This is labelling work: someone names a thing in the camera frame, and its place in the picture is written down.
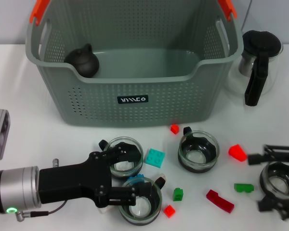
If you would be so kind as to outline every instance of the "blue lego brick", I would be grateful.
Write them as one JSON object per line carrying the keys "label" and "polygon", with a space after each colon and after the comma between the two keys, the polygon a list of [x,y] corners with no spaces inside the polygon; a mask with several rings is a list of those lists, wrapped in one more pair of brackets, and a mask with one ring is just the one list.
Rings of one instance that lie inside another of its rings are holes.
{"label": "blue lego brick", "polygon": [[[136,176],[134,177],[129,177],[127,180],[131,180],[131,179],[135,179],[135,178],[142,178],[142,177],[145,177],[143,174],[137,174]],[[138,182],[144,182],[145,180],[136,180],[134,181],[133,183],[138,183]]]}
{"label": "blue lego brick", "polygon": [[164,157],[165,157],[165,153],[151,148],[145,160],[145,163],[148,165],[152,165],[154,167],[160,168],[163,163]]}

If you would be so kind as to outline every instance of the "small glass bowl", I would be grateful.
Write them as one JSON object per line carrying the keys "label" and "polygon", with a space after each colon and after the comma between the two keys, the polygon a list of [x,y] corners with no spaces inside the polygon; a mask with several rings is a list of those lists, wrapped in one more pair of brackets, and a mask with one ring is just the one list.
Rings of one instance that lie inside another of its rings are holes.
{"label": "small glass bowl", "polygon": [[124,161],[110,166],[110,171],[114,178],[117,178],[119,180],[126,180],[128,177],[134,177],[140,172],[144,162],[144,152],[140,143],[130,137],[118,137],[113,139],[106,145],[104,151],[106,151],[110,147],[116,146],[118,143],[121,142],[135,145],[141,154],[141,158],[138,162]]}
{"label": "small glass bowl", "polygon": [[152,183],[152,193],[149,197],[136,197],[135,206],[119,206],[123,218],[130,224],[143,226],[152,223],[159,215],[162,207],[162,193],[159,187],[149,178],[128,180],[123,186],[131,186],[140,181]]}
{"label": "small glass bowl", "polygon": [[260,185],[265,194],[272,193],[281,200],[289,200],[289,164],[270,162],[262,170]]}
{"label": "small glass bowl", "polygon": [[220,147],[216,139],[204,131],[191,131],[180,140],[178,159],[188,171],[204,173],[217,162]]}

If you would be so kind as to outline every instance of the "black teapot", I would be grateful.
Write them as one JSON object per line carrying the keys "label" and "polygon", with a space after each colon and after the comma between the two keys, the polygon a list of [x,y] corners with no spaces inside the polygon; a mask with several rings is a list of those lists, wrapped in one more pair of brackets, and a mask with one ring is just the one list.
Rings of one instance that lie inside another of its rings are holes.
{"label": "black teapot", "polygon": [[97,57],[92,53],[91,44],[73,50],[67,55],[64,62],[73,65],[77,72],[85,78],[92,78],[100,67]]}

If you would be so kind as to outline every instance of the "red plastic block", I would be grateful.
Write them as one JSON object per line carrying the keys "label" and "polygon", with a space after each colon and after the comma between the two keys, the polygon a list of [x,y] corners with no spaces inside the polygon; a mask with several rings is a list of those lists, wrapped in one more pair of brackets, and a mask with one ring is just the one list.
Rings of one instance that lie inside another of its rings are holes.
{"label": "red plastic block", "polygon": [[235,145],[233,147],[231,147],[229,149],[229,155],[231,155],[233,158],[243,162],[247,159],[247,155],[246,153],[244,152],[244,150],[241,148],[240,145]]}
{"label": "red plastic block", "polygon": [[168,216],[168,218],[171,218],[172,215],[175,214],[175,210],[171,205],[169,205],[164,209],[164,213],[166,216]]}
{"label": "red plastic block", "polygon": [[178,134],[179,131],[180,131],[180,128],[179,128],[178,125],[173,124],[173,125],[171,126],[170,130],[171,130],[174,134]]}
{"label": "red plastic block", "polygon": [[226,211],[227,213],[231,213],[232,210],[235,208],[235,205],[233,203],[230,203],[229,201],[226,201],[225,199],[219,197],[218,193],[213,190],[210,190],[208,192],[207,199],[222,210]]}

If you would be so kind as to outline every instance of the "perforated basket wall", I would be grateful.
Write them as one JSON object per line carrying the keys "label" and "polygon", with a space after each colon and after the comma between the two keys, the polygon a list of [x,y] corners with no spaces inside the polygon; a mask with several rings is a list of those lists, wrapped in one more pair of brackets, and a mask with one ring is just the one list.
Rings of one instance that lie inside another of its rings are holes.
{"label": "perforated basket wall", "polygon": [[[39,42],[46,25],[39,52]],[[184,76],[92,78],[63,63],[74,49],[157,48],[197,54]],[[62,116],[82,126],[153,126],[206,119],[229,68],[243,50],[236,19],[218,0],[51,0],[28,27],[26,54]],[[119,104],[118,96],[148,102]]]}

